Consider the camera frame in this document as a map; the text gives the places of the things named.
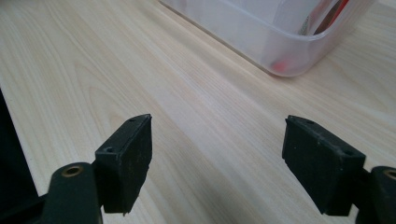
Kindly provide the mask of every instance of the light wood grain surface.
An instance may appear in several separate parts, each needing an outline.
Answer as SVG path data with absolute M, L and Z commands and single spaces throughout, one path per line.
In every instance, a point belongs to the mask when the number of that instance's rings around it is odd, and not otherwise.
M 128 118 L 153 117 L 131 214 L 105 223 L 354 223 L 281 159 L 288 114 L 396 166 L 396 7 L 375 3 L 307 74 L 272 77 L 156 0 L 0 0 L 0 85 L 39 194 Z

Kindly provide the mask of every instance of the wooden table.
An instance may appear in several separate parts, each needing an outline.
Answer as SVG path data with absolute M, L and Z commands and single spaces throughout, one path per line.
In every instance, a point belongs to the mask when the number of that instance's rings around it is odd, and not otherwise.
M 354 223 L 322 216 L 281 158 L 312 119 L 396 166 L 396 3 L 375 3 L 308 73 L 265 74 L 157 0 L 0 1 L 0 84 L 39 194 L 128 118 L 153 117 L 131 214 L 105 223 Z

